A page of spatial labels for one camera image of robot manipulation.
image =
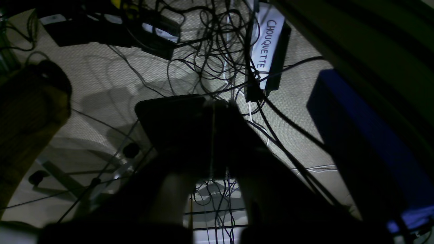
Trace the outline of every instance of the white label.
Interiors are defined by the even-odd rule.
[[[141,24],[141,26],[142,26],[142,28],[144,29],[144,30],[146,30],[147,32],[150,32],[150,33],[152,33],[152,25],[150,25],[150,24],[147,24],[147,23],[143,23],[143,24]]]
[[[147,23],[143,23],[141,26],[143,27],[143,29],[145,31],[152,33],[152,28],[153,28],[152,25],[147,24]],[[157,34],[157,36],[163,37],[164,39],[169,40],[173,43],[178,43],[178,40],[179,40],[178,36],[174,36],[174,35],[170,34],[169,32],[161,30],[159,28],[155,28],[155,34]]]
[[[58,22],[64,22],[64,21],[66,21],[66,18],[61,14],[55,14],[55,15],[51,15],[51,16],[42,17],[39,19],[39,21],[43,25],[48,25],[48,24],[54,24],[54,23],[58,23]]]
[[[270,72],[277,41],[282,32],[285,17],[272,5],[259,3],[259,12],[256,14],[260,25],[260,36],[258,38],[257,25],[252,34],[252,41],[258,39],[252,48],[252,60],[255,68],[260,72]],[[260,74],[260,79],[268,74]],[[260,88],[265,89],[267,80],[260,83]]]
[[[92,16],[92,15],[88,15],[88,14],[86,14],[86,15],[87,15],[87,17],[90,18],[91,20],[99,21],[97,18],[95,18],[95,17]]]
[[[111,22],[113,24],[118,24],[118,25],[122,24],[122,19],[119,16],[104,14],[104,17],[108,22]]]

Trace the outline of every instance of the black cable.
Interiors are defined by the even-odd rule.
[[[199,205],[199,206],[206,206],[206,205],[208,205],[208,204],[211,202],[211,196],[210,196],[210,200],[209,200],[207,203],[205,203],[205,204],[200,204],[200,203],[198,203],[198,202],[196,201],[196,195],[195,195],[195,194],[193,194],[193,199],[194,199],[194,202],[195,202],[197,205]]]
[[[136,174],[136,172],[137,172],[138,169],[140,169],[140,166],[142,166],[142,164],[145,162],[146,158],[151,153],[152,149],[154,149],[154,146],[150,147],[148,149],[148,151],[143,155],[142,160],[140,161],[140,163],[137,164],[136,168],[134,169],[133,175]]]
[[[275,145],[278,145],[277,142],[276,142],[276,140],[275,140],[272,136],[270,136],[269,134],[267,134],[265,131],[261,130],[261,127],[259,127],[257,124],[252,123],[250,120],[246,120],[246,119],[245,119],[245,121],[246,121],[247,124],[249,124],[249,125],[255,127],[255,128],[258,129],[260,132],[262,132],[262,133],[263,133],[263,134],[264,134],[264,135],[265,135],[265,136],[270,140],[270,142],[274,143]]]
[[[68,213],[80,202],[80,200],[87,194],[87,192],[91,189],[94,188],[96,185],[98,185],[99,183],[101,183],[101,175],[105,172],[105,170],[107,169],[107,167],[111,164],[112,160],[114,158],[116,158],[116,156],[119,154],[119,152],[122,150],[122,148],[124,148],[125,143],[128,139],[128,137],[131,135],[131,133],[133,132],[134,128],[136,127],[138,123],[138,120],[136,120],[136,122],[133,124],[133,126],[131,127],[130,131],[128,132],[127,136],[123,139],[122,143],[120,144],[120,146],[118,147],[118,150],[115,152],[115,154],[109,159],[109,161],[106,163],[106,165],[104,166],[104,168],[100,171],[100,173],[98,174],[97,177],[92,179],[91,184],[83,191],[83,193],[77,198],[77,200],[72,204],[72,206],[60,217],[60,219],[57,221],[57,223],[62,222],[62,220],[68,215]]]
[[[427,236],[427,238],[423,242],[421,242],[421,244],[427,243],[430,240],[432,234],[433,234],[433,230],[431,229],[429,235]]]
[[[280,72],[277,72],[277,73],[270,73],[268,76],[266,76],[266,77],[264,77],[264,78],[261,78],[259,81],[261,82],[261,81],[263,81],[263,80],[273,78],[273,77],[275,77],[275,76],[277,76],[277,75],[282,74],[282,73],[285,72],[285,71],[288,71],[288,70],[293,69],[293,68],[295,68],[295,67],[298,67],[298,66],[300,66],[300,65],[302,65],[302,64],[304,64],[304,63],[308,63],[308,62],[315,61],[315,60],[325,60],[325,59],[324,59],[324,57],[322,57],[322,56],[316,56],[316,57],[307,58],[307,59],[304,59],[304,60],[298,61],[298,62],[296,62],[296,63],[294,63],[294,64],[292,64],[292,65],[286,65],[286,66],[284,66],[285,68],[282,69]]]
[[[159,94],[160,96],[162,96],[162,97],[167,97],[167,96],[165,96],[165,95],[163,95],[163,94],[161,94],[159,91],[157,91],[157,90],[155,90],[155,89],[153,89],[153,88],[151,88],[151,87],[149,87],[149,86],[147,86],[146,85],[146,82],[145,82],[145,79],[143,78],[143,76],[141,76],[141,74],[133,67],[133,66],[131,66],[131,64],[130,64],[130,62],[128,61],[128,59],[125,57],[125,55],[120,51],[120,50],[118,50],[116,47],[114,47],[114,46],[110,46],[110,45],[107,45],[113,52],[115,52],[119,57],[121,57],[124,61],[125,61],[125,63],[128,65],[128,67],[137,75],[137,77],[140,79],[140,81],[142,82],[142,84],[143,84],[143,86],[144,87],[146,87],[146,88],[148,88],[148,89],[150,89],[150,90],[152,90],[152,91],[154,91],[154,92],[156,92],[157,94]]]
[[[290,126],[292,126],[295,130],[297,130],[299,133],[301,133],[303,136],[305,136],[307,139],[309,139],[311,142],[313,142],[315,145],[320,147],[322,150],[327,152],[330,156],[335,158],[341,158],[339,155],[336,155],[331,149],[328,148],[325,144],[320,142],[316,137],[311,135],[309,132],[307,132],[305,129],[303,129],[301,126],[296,124],[294,121],[286,117],[267,97],[263,97],[264,101],[267,103],[268,106],[286,123],[288,123]]]
[[[229,203],[228,203],[228,206],[229,206],[230,226],[231,226],[230,233],[229,233],[229,239],[230,239],[230,243],[233,244],[233,243],[235,243],[235,238],[233,236],[233,227],[235,225],[235,219],[234,219],[234,217],[232,215],[232,204],[231,204],[231,201],[230,201],[230,195],[232,194],[232,190],[231,190],[231,185],[230,185],[230,180],[229,179],[230,179],[230,177],[229,177],[229,172],[228,172],[227,173],[227,185],[228,185],[228,188],[229,188],[229,194],[228,194]]]
[[[263,101],[261,102],[260,108],[263,108],[264,105],[265,105],[265,100],[263,100]],[[259,107],[255,108],[255,109],[252,111],[252,115],[257,114],[258,112],[259,112]],[[242,116],[250,116],[249,113],[242,113],[241,115],[242,115]]]
[[[127,178],[127,177],[119,177],[119,178],[117,178],[117,179],[112,179],[112,180],[108,180],[108,181],[103,181],[103,182],[99,183],[99,185],[102,185],[102,184],[105,184],[105,183],[109,183],[109,182],[112,182],[112,181],[118,181],[118,180],[121,180],[121,179],[126,179],[126,178]],[[19,206],[26,205],[26,204],[30,204],[30,203],[34,203],[34,202],[41,201],[41,200],[45,200],[45,199],[48,199],[48,198],[57,197],[57,196],[59,196],[59,195],[65,194],[65,193],[69,193],[69,192],[72,192],[72,191],[76,191],[76,190],[80,190],[80,189],[88,188],[89,186],[90,186],[90,185],[82,186],[82,187],[77,187],[77,188],[69,189],[69,190],[67,190],[67,191],[61,191],[61,192],[59,192],[59,193],[56,193],[56,194],[53,194],[53,195],[50,195],[50,196],[46,196],[46,197],[43,197],[43,198],[38,198],[38,199],[35,199],[35,200],[26,201],[26,202],[23,202],[23,203],[18,203],[18,204],[15,204],[15,205],[7,206],[7,207],[4,207],[4,208],[0,208],[0,211],[6,210],[6,209],[10,209],[10,208],[19,207]]]
[[[50,60],[50,58],[48,57],[48,55],[46,55],[45,53],[41,52],[41,51],[34,51],[32,52],[27,58],[26,61],[24,63],[24,66],[28,66],[30,64],[30,58],[35,55],[35,54],[39,54],[41,56],[43,56],[45,58],[45,60]]]
[[[21,31],[19,31],[16,27],[14,26],[3,26],[2,29],[12,29],[15,32],[17,32],[20,36],[22,36],[26,41],[28,41],[29,43],[32,44],[32,46],[28,49],[24,49],[21,47],[16,47],[16,46],[0,46],[0,51],[5,50],[5,49],[15,49],[15,50],[20,50],[20,51],[24,51],[24,52],[28,52],[28,51],[33,51],[36,48],[36,43],[37,43],[37,34],[38,34],[38,25],[39,22],[36,20],[36,11],[34,10],[29,18],[27,19],[27,25],[26,25],[26,29],[27,29],[27,35],[23,34]]]
[[[224,229],[224,230],[226,231],[226,233],[228,234],[228,236],[229,236],[229,232],[228,232],[227,229],[224,227],[224,222],[223,222],[223,220],[221,219],[220,215],[218,214],[219,211],[220,211],[221,204],[222,204],[223,199],[224,199],[225,192],[226,192],[226,182],[225,182],[225,184],[224,184],[223,194],[221,193],[220,187],[218,187],[218,185],[215,183],[215,181],[212,180],[212,182],[214,183],[214,185],[217,186],[217,189],[218,189],[218,191],[219,191],[219,193],[220,193],[220,195],[221,195],[221,199],[220,199],[219,205],[218,205],[217,210],[216,210],[216,216],[215,216],[215,219],[214,219],[214,226],[217,227],[217,218],[218,218],[218,219],[220,220],[221,224],[222,224],[222,229]],[[217,229],[215,230],[215,235],[216,235],[216,244],[217,244]]]
[[[268,130],[273,135],[273,137],[276,140],[276,145],[286,154],[286,156],[291,160],[291,162],[294,164],[294,166],[299,170],[299,173],[306,179],[310,187],[317,193],[318,196],[324,197],[319,190],[333,203],[333,205],[342,210],[342,205],[339,203],[338,200],[315,178],[310,174],[306,168],[303,167],[303,165],[295,158],[281,143],[279,138],[274,133],[273,129],[271,128],[271,125],[269,124],[268,120],[266,119],[262,109],[260,109],[260,113],[262,118],[264,119],[265,124],[267,125]]]
[[[93,119],[93,120],[95,120],[96,122],[101,123],[101,124],[103,124],[103,125],[105,125],[105,126],[111,128],[111,129],[113,129],[114,131],[118,132],[119,134],[128,137],[128,139],[130,139],[132,142],[136,143],[135,140],[134,140],[133,138],[131,138],[130,136],[128,136],[127,134],[125,134],[123,131],[121,131],[121,130],[119,130],[119,129],[117,129],[117,128],[115,128],[115,127],[109,125],[109,124],[107,124],[106,122],[101,121],[101,120],[99,120],[99,119],[97,119],[97,118],[95,118],[95,117],[92,117],[92,116],[90,116],[90,115],[87,115],[87,114],[85,114],[85,113],[83,113],[83,112],[81,112],[81,111],[79,111],[79,110],[77,110],[77,109],[71,109],[71,110],[74,111],[74,112],[76,112],[76,113],[78,113],[78,114],[81,114],[82,116],[85,116],[85,117],[88,117],[88,118],[90,118],[90,119]]]
[[[234,88],[226,89],[227,87],[225,87],[222,91],[211,92],[205,87],[203,80],[223,80],[227,81],[231,85],[234,85],[233,81],[235,80],[236,74],[243,74],[245,65],[243,62],[240,63],[239,60],[235,61],[237,58],[233,57],[233,54],[239,53],[239,58],[243,58],[243,53],[246,52],[246,50],[243,48],[233,49],[233,47],[235,47],[235,44],[237,43],[235,41],[236,39],[238,39],[241,43],[243,42],[244,36],[242,34],[242,30],[243,28],[246,28],[248,23],[251,21],[245,21],[242,14],[238,10],[226,9],[224,13],[216,13],[215,9],[208,7],[193,7],[186,10],[176,10],[170,7],[164,1],[159,2],[164,4],[163,9],[168,9],[178,14],[184,14],[191,11],[200,11],[199,18],[204,27],[202,37],[197,39],[200,41],[198,42],[199,45],[194,48],[194,51],[185,58],[173,59],[168,63],[167,76],[172,94],[176,95],[176,92],[173,89],[172,81],[169,76],[169,66],[175,61],[185,64],[187,68],[198,74],[199,80],[194,86],[193,92],[196,86],[200,85],[200,87],[205,91],[205,94],[208,94],[213,99],[217,99],[221,93],[233,91]],[[232,16],[236,16],[239,21],[234,22]],[[228,18],[230,22],[222,24],[221,22],[223,20],[226,21],[226,18]],[[218,61],[216,66],[223,67],[221,69],[215,69],[213,65],[215,61]],[[229,77],[222,77],[224,73],[229,74]]]

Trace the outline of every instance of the cable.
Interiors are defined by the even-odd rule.
[[[223,220],[221,219],[220,215],[218,214],[219,211],[220,211],[221,204],[222,204],[223,199],[224,199],[225,192],[226,192],[226,182],[223,181],[223,182],[224,182],[224,190],[223,190],[223,194],[221,193],[221,190],[220,190],[220,188],[218,187],[218,185],[215,183],[215,181],[212,180],[212,182],[217,186],[218,191],[219,191],[219,193],[220,193],[220,195],[221,195],[221,199],[220,199],[219,205],[218,205],[217,210],[216,210],[216,217],[215,217],[215,219],[214,219],[214,226],[217,227],[217,218],[218,218],[218,219],[220,220],[221,224],[222,224],[222,230],[224,229],[224,230],[226,231],[227,235],[230,236],[230,235],[229,235],[229,232],[228,232],[227,229],[224,227],[224,222],[223,222]],[[216,244],[217,244],[217,228],[215,229],[215,235],[216,235]]]
[[[248,104],[249,104],[249,116],[250,116],[250,122],[253,123],[253,118],[252,118],[252,106],[251,106],[251,104],[250,104],[250,101],[248,102]]]
[[[432,234],[433,234],[433,230],[431,229],[429,235],[427,236],[427,238],[423,242],[421,242],[421,244],[427,243],[430,240]]]
[[[205,209],[205,205],[203,205],[203,207],[204,207],[205,227],[207,228],[208,244],[210,244],[210,232],[209,232],[209,230],[208,230],[207,210]]]
[[[115,127],[109,125],[109,124],[107,124],[106,122],[103,122],[103,121],[101,121],[101,120],[99,120],[99,119],[96,119],[95,117],[92,117],[92,116],[90,116],[90,115],[87,115],[87,114],[85,114],[85,113],[83,113],[83,112],[81,112],[81,111],[79,111],[79,110],[77,110],[77,109],[71,109],[71,110],[74,111],[74,112],[76,112],[76,113],[78,113],[78,114],[81,114],[82,116],[85,116],[85,117],[88,117],[88,118],[90,118],[90,119],[93,119],[93,120],[95,120],[96,122],[101,123],[101,124],[103,124],[103,125],[105,125],[105,126],[111,128],[112,130],[118,132],[119,134],[121,134],[121,135],[127,137],[128,139],[130,139],[132,142],[136,143],[135,140],[134,140],[133,138],[131,138],[130,136],[128,136],[127,134],[125,134],[123,131],[121,131],[121,130],[119,130],[119,129],[117,129],[117,128],[115,128]]]
[[[300,66],[300,65],[302,65],[302,64],[304,64],[304,63],[308,63],[308,62],[315,61],[315,60],[325,60],[325,59],[324,59],[324,57],[322,57],[322,56],[316,56],[316,57],[307,58],[307,59],[304,59],[304,60],[298,61],[298,62],[296,62],[296,63],[294,63],[294,64],[292,64],[292,65],[286,65],[286,66],[284,66],[285,68],[282,69],[280,72],[277,72],[277,73],[269,73],[268,76],[266,76],[266,77],[264,77],[264,78],[261,78],[259,81],[264,81],[264,80],[266,80],[266,79],[273,78],[273,77],[275,77],[275,76],[278,76],[278,75],[282,74],[282,73],[285,72],[285,71],[288,71],[288,70],[293,69],[293,68],[296,68],[296,67],[298,67],[298,66]]]
[[[167,65],[167,78],[171,92],[176,95],[173,89],[172,81],[169,76],[170,65],[174,62],[181,62],[187,68],[197,73],[199,79],[193,87],[193,93],[197,86],[200,86],[206,95],[213,99],[218,99],[219,95],[224,92],[240,91],[239,88],[244,86],[235,84],[237,74],[244,74],[245,65],[242,59],[244,53],[249,52],[243,48],[244,34],[248,23],[257,21],[251,19],[246,21],[239,10],[231,9],[231,6],[226,4],[226,10],[222,13],[217,13],[214,7],[192,7],[186,10],[177,10],[170,7],[164,1],[159,1],[164,5],[163,9],[167,9],[174,13],[184,15],[192,11],[199,11],[200,22],[204,31],[196,40],[198,45],[193,48],[193,51],[181,59],[173,59]],[[222,90],[208,90],[204,81],[223,80],[231,86],[224,87]]]
[[[306,170],[309,172],[314,172],[314,173],[322,173],[322,172],[328,172],[328,171],[339,171],[339,170],[334,169],[334,168],[327,168],[327,167],[334,167],[334,166],[335,165],[322,165],[322,166],[306,168]],[[291,171],[298,171],[298,169],[292,168]]]
[[[17,32],[20,36],[22,36],[26,41],[28,41],[29,43],[32,44],[32,46],[28,49],[24,49],[24,48],[20,48],[20,47],[16,47],[16,46],[0,46],[0,51],[5,50],[5,49],[16,49],[16,50],[20,50],[20,51],[24,51],[24,52],[28,52],[28,51],[33,51],[36,48],[36,43],[37,43],[37,34],[38,34],[38,26],[39,26],[39,21],[37,20],[36,17],[36,11],[34,10],[29,18],[27,19],[27,35],[23,34],[21,31],[19,31],[16,27],[14,26],[3,26],[0,28],[1,29],[11,29],[14,30],[15,32]]]
[[[148,151],[143,155],[142,160],[140,163],[137,164],[136,168],[133,171],[133,175],[136,174],[137,170],[140,168],[140,166],[145,162],[145,159],[148,157],[149,153],[151,153],[152,149],[154,149],[154,146],[150,147]]]
[[[259,131],[261,131],[267,137],[268,140],[270,140],[272,143],[277,145],[277,142],[274,140],[274,138],[272,136],[270,136],[268,133],[265,133],[259,125],[255,124],[253,122],[250,122],[249,120],[245,120],[245,121],[247,124],[249,124],[249,125],[255,127],[256,129],[258,129]]]
[[[163,94],[161,94],[159,91],[157,91],[157,90],[155,90],[155,89],[153,89],[153,88],[151,88],[151,87],[149,87],[149,86],[147,86],[146,85],[146,82],[145,82],[145,79],[143,78],[143,76],[141,76],[141,74],[133,67],[133,66],[131,66],[131,64],[130,64],[130,62],[128,61],[128,59],[125,57],[125,55],[120,51],[120,50],[118,50],[116,47],[114,47],[114,46],[110,46],[110,45],[107,45],[113,52],[115,52],[119,57],[121,57],[124,61],[125,61],[125,63],[127,63],[127,65],[128,65],[128,67],[137,75],[137,77],[140,79],[140,81],[142,82],[142,84],[143,84],[143,86],[144,87],[146,87],[146,88],[148,88],[149,90],[151,90],[151,91],[154,91],[154,92],[156,92],[157,94],[159,94],[160,96],[162,96],[162,97],[167,97],[167,96],[165,96],[165,95],[163,95]]]
[[[230,201],[230,195],[232,194],[232,190],[231,190],[231,185],[230,185],[230,181],[229,181],[229,179],[230,179],[230,177],[229,177],[229,171],[228,171],[228,172],[227,172],[227,185],[228,185],[228,188],[229,188],[229,194],[228,194],[229,204],[228,204],[228,207],[229,207],[230,226],[231,226],[231,228],[230,228],[230,233],[229,233],[229,239],[230,239],[230,241],[231,241],[231,244],[233,244],[233,243],[235,243],[235,238],[234,238],[234,236],[233,236],[233,227],[234,227],[234,225],[235,225],[235,219],[234,219],[234,217],[233,217],[233,215],[232,215],[232,204],[231,204],[231,201]]]
[[[44,58],[45,58],[45,60],[50,60],[50,58],[45,54],[45,53],[43,53],[43,52],[41,52],[41,51],[34,51],[34,52],[32,52],[27,58],[26,58],[26,61],[25,61],[25,63],[24,63],[24,66],[28,66],[29,65],[29,63],[30,63],[30,58],[33,56],[33,55],[35,55],[35,54],[39,54],[39,55],[41,55],[41,56],[43,56]]]
[[[80,200],[87,194],[87,192],[91,189],[94,188],[95,186],[99,185],[101,183],[101,175],[105,172],[105,170],[107,169],[107,167],[111,164],[112,160],[114,158],[116,158],[116,156],[118,155],[118,153],[122,150],[122,148],[124,148],[124,145],[128,139],[128,137],[132,134],[132,132],[134,131],[135,126],[137,125],[138,120],[136,120],[136,122],[133,124],[133,126],[131,127],[130,131],[128,132],[127,136],[123,139],[121,145],[119,146],[118,150],[115,152],[115,154],[109,159],[109,161],[106,163],[106,165],[104,166],[104,168],[100,171],[100,173],[98,174],[97,177],[92,179],[91,184],[83,191],[83,193],[77,198],[77,200],[72,204],[72,206],[60,217],[60,219],[57,221],[57,223],[62,222],[62,220],[68,215],[68,213],[80,202]]]
[[[112,181],[117,181],[117,180],[121,180],[121,179],[126,179],[126,178],[128,178],[128,177],[119,177],[119,178],[117,178],[117,179],[112,179],[112,180],[108,180],[108,181],[103,181],[103,182],[99,183],[99,185],[102,185],[102,184],[105,184],[105,183],[108,183],[108,182],[112,182]],[[41,201],[41,200],[45,200],[45,199],[48,199],[48,198],[57,197],[57,196],[59,196],[59,195],[65,194],[65,193],[69,193],[69,192],[72,192],[72,191],[75,191],[75,190],[80,190],[80,189],[84,189],[84,188],[88,188],[88,187],[89,187],[89,185],[87,185],[87,186],[82,186],[82,187],[77,187],[77,188],[70,189],[70,190],[67,190],[67,191],[61,191],[61,192],[59,192],[59,193],[56,193],[56,194],[53,194],[53,195],[50,195],[50,196],[47,196],[47,197],[38,198],[38,199],[35,199],[35,200],[26,201],[26,202],[23,202],[23,203],[18,203],[18,204],[11,205],[11,206],[8,206],[8,207],[0,208],[0,211],[6,210],[6,209],[10,209],[10,208],[16,208],[16,207],[19,207],[19,206],[22,206],[22,205],[26,205],[26,204],[34,203],[34,202]]]
[[[321,184],[318,182],[318,180],[316,178],[314,178],[304,167],[303,165],[288,151],[286,150],[286,148],[283,146],[283,144],[280,142],[280,140],[277,138],[276,134],[274,133],[273,129],[271,128],[268,120],[266,119],[262,109],[259,110],[261,113],[262,118],[264,119],[265,124],[268,127],[268,130],[270,131],[270,133],[273,135],[273,137],[275,138],[276,142],[277,142],[277,146],[283,150],[283,152],[286,154],[286,156],[291,160],[291,162],[294,164],[294,166],[299,170],[300,174],[303,175],[303,177],[306,179],[306,181],[308,182],[308,184],[310,185],[310,187],[312,188],[312,190],[314,190],[318,196],[324,197],[319,190],[321,190],[321,192],[326,195],[326,197],[333,203],[333,205],[335,205],[335,207],[342,209],[341,204],[336,200],[336,198],[330,194],[330,192]]]

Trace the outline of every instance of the beige carpet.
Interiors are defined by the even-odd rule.
[[[24,30],[28,15],[29,12],[20,14],[13,17],[11,21],[20,30]],[[195,25],[197,25],[197,21],[192,16],[183,26],[183,38],[186,40],[194,38],[197,33]],[[9,37],[11,42],[17,46],[27,45],[18,35],[11,33]],[[68,75],[73,86],[73,108],[119,128],[125,133],[128,132],[137,119],[134,113],[135,104],[141,100],[158,97],[155,92],[144,88],[125,62],[105,45],[91,43],[58,47],[41,26],[37,50],[46,53]],[[170,94],[166,74],[166,60],[144,53],[138,48],[120,48],[120,50],[143,75],[150,86],[167,95]],[[177,50],[174,57],[182,57],[188,51],[187,47],[185,49],[181,48]],[[17,52],[17,55],[21,61],[24,61],[28,53]],[[319,53],[315,48],[293,28],[286,54],[286,64],[293,64],[302,59],[318,55]],[[34,61],[37,61],[38,58],[38,56],[34,56]],[[318,72],[330,68],[330,64],[326,61],[314,61],[288,71],[282,75],[280,89],[270,95],[270,100],[285,115],[319,139],[321,137],[306,109],[306,103]],[[181,63],[174,63],[169,69],[169,74],[177,94],[187,94],[191,91],[192,84],[196,80],[196,75],[191,70]],[[247,112],[248,107],[243,102],[243,98],[240,97],[238,101],[242,112]],[[307,168],[333,164],[331,158],[324,151],[289,127],[267,106],[264,106],[264,112],[285,147]],[[259,114],[254,115],[254,120],[264,125]],[[140,142],[143,148],[148,148],[149,143],[140,126],[135,129],[133,137]],[[45,149],[43,155],[64,172],[96,171],[104,166],[107,158],[114,154],[122,140],[123,136],[112,129],[73,113],[67,124],[61,128]],[[289,167],[293,168],[291,162],[280,149],[272,143],[270,148]],[[33,191],[32,185],[27,181],[27,177],[39,169],[43,168],[36,163],[32,166],[9,205],[47,196]],[[353,204],[348,190],[337,171],[313,174],[339,201],[345,205]],[[95,176],[95,174],[73,175],[73,178],[83,185],[88,185]],[[64,189],[53,177],[44,179],[40,187]],[[112,193],[116,191],[117,187],[118,183],[115,183],[106,192]],[[283,188],[290,194],[290,186],[276,187]],[[50,198],[11,208],[4,213],[3,220],[23,221],[42,227],[49,222],[58,220],[71,204],[71,201]],[[203,211],[203,209],[198,207],[197,211]],[[239,216],[238,219],[237,224],[247,222],[245,216]],[[209,221],[208,224],[214,225],[210,218],[207,220]],[[205,227],[204,221],[195,221],[194,228],[202,227]]]

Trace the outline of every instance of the black device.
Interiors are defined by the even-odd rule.
[[[202,155],[203,158],[215,154],[214,163],[211,168],[205,167],[206,174],[203,178],[212,175],[214,179],[223,179],[226,166],[218,155],[222,155],[226,149],[218,143],[214,145],[213,152],[207,147],[212,140],[226,140],[219,139],[218,135],[213,137],[211,128],[225,119],[224,115],[215,116],[216,109],[218,108],[207,106],[203,96],[184,95],[141,101],[135,106],[135,113],[159,153],[165,153],[176,146],[180,150],[193,150],[195,155]]]
[[[170,60],[181,36],[180,24],[157,11],[138,8],[134,18],[129,19],[106,0],[44,2],[36,11],[58,46],[89,42],[135,46]]]
[[[285,63],[286,50],[288,49],[289,37],[291,35],[291,27],[284,23],[282,32],[277,41],[276,51],[273,55],[271,62],[270,74],[279,73],[283,69]],[[261,101],[264,95],[268,96],[271,91],[277,91],[279,89],[280,80],[282,75],[273,75],[267,79],[267,83],[264,90],[258,88],[258,84],[247,84],[244,88],[246,102]]]
[[[2,0],[0,1],[0,22],[7,20],[8,18],[22,13],[24,11],[34,9],[39,6],[41,3],[46,2],[47,0],[21,0],[21,1],[13,1],[13,0]]]
[[[186,199],[201,179],[201,169],[198,168],[209,167],[211,159],[215,159],[215,164],[228,167],[239,182],[248,217],[248,226],[240,237],[241,243],[281,242],[288,238],[289,231],[294,233],[289,235],[294,243],[302,243],[309,235],[311,242],[347,243],[354,240],[355,243],[366,243],[376,240],[378,243],[393,243],[384,227],[358,221],[312,193],[284,163],[272,155],[261,138],[244,122],[236,107],[218,101],[203,106],[200,112],[200,100],[199,96],[183,96],[158,99],[154,103],[139,102],[135,109],[142,123],[154,119],[149,113],[142,114],[143,109],[148,112],[152,109],[145,105],[170,109],[155,111],[166,113],[163,117],[169,119],[173,119],[171,112],[177,105],[175,117],[185,112],[184,122],[202,119],[207,123],[201,127],[201,134],[191,134],[186,141],[172,141],[173,144],[146,164],[116,195],[89,215],[45,227],[38,243],[56,243],[71,232],[77,234],[71,235],[69,243],[82,240],[132,243],[140,238],[152,238],[156,233],[159,236],[168,235],[165,240],[192,243],[191,230],[182,227]],[[214,132],[213,138],[209,137],[211,132]],[[217,204],[220,208],[221,202],[210,201],[210,204]],[[218,212],[218,209],[210,211],[216,215],[215,219]],[[136,231],[132,231],[131,235],[123,234],[131,230]],[[102,231],[120,234],[101,235]]]

